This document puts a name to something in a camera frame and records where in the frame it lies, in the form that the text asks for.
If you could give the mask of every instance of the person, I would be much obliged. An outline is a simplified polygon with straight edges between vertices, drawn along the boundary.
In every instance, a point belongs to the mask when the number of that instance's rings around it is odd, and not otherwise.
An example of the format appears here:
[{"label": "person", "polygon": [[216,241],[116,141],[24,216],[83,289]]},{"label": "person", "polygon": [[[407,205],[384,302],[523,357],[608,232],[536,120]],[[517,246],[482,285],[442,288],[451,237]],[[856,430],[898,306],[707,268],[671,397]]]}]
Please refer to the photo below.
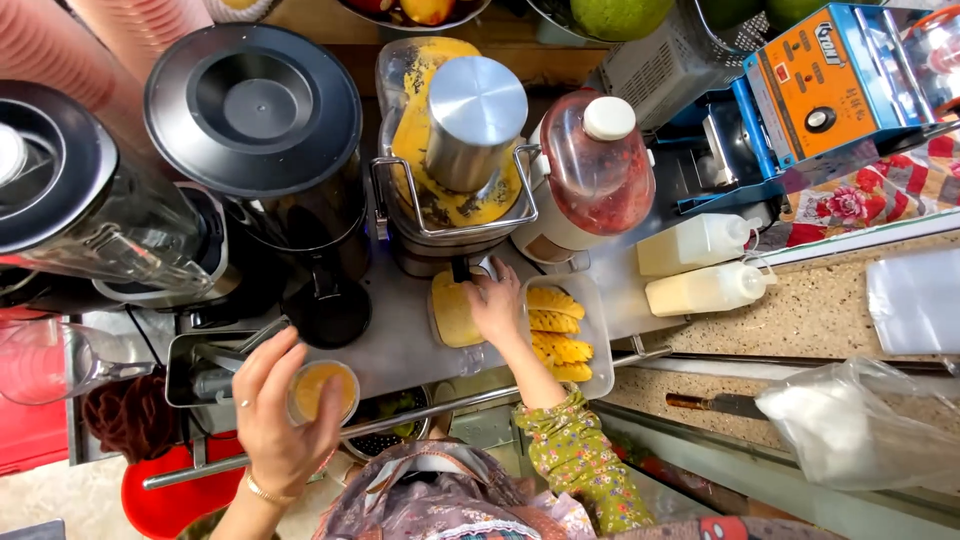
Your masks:
[{"label": "person", "polygon": [[[583,395],[557,383],[520,332],[516,272],[499,259],[493,264],[499,281],[477,276],[464,283],[465,292],[477,329],[514,373],[522,400],[516,423],[532,437],[529,455],[549,491],[531,493],[530,482],[511,479],[490,455],[453,439],[401,443],[348,482],[314,538],[834,538],[797,522],[752,518],[655,524]],[[338,378],[324,383],[315,422],[294,428],[287,420],[287,388],[305,355],[296,330],[288,329],[260,345],[236,373],[237,431],[251,465],[212,533],[203,532],[201,520],[181,538],[275,536],[287,506],[336,449]]]}]

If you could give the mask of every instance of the gold bracelet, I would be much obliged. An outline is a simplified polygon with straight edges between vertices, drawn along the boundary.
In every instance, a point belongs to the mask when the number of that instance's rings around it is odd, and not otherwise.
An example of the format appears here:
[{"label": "gold bracelet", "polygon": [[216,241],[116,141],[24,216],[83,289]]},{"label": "gold bracelet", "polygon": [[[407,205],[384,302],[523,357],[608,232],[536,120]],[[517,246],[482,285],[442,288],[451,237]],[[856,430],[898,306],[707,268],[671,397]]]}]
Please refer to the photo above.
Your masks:
[{"label": "gold bracelet", "polygon": [[267,503],[286,506],[297,499],[296,497],[290,497],[288,495],[274,495],[273,493],[267,493],[262,487],[256,485],[256,482],[253,480],[253,475],[250,473],[250,469],[247,469],[247,472],[244,474],[243,481],[247,484],[247,487],[253,491],[254,495],[260,499],[263,499]]}]

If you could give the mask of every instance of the apple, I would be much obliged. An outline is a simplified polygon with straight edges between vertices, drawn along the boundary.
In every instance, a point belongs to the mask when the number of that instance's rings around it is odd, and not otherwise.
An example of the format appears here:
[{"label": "apple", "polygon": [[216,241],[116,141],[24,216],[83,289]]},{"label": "apple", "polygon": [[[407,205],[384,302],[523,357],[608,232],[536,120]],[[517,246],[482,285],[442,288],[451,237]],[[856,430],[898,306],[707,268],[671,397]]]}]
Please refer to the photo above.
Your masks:
[{"label": "apple", "polygon": [[374,15],[388,12],[394,6],[396,0],[344,0],[361,12],[372,13]]},{"label": "apple", "polygon": [[400,8],[417,24],[437,26],[450,17],[457,0],[400,0]]}]

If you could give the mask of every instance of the plastic bag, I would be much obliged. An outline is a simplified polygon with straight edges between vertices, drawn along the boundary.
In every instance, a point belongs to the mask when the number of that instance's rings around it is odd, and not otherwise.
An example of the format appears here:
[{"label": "plastic bag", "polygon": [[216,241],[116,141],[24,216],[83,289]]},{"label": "plastic bag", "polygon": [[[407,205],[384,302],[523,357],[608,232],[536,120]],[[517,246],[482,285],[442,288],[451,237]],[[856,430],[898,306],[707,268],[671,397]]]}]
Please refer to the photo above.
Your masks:
[{"label": "plastic bag", "polygon": [[841,490],[960,488],[960,436],[900,416],[885,401],[917,401],[960,420],[935,386],[889,365],[854,357],[771,384],[756,406],[793,447],[810,483]]}]

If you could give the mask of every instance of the wooden shelf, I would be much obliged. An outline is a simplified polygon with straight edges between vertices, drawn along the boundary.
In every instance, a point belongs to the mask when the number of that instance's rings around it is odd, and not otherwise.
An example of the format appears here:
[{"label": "wooden shelf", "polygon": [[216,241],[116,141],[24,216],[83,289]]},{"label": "wooden shelf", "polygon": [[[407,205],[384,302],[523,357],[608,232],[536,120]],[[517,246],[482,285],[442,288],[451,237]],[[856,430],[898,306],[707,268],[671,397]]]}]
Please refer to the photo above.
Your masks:
[{"label": "wooden shelf", "polygon": [[[347,67],[362,96],[376,95],[376,55],[397,32],[357,16],[336,0],[282,0],[264,22],[325,46]],[[537,43],[539,23],[540,15],[533,10],[517,17],[491,4],[471,21],[444,31],[444,36],[472,43],[484,56],[510,68],[526,86],[577,87],[610,47],[593,42],[584,47]]]}]

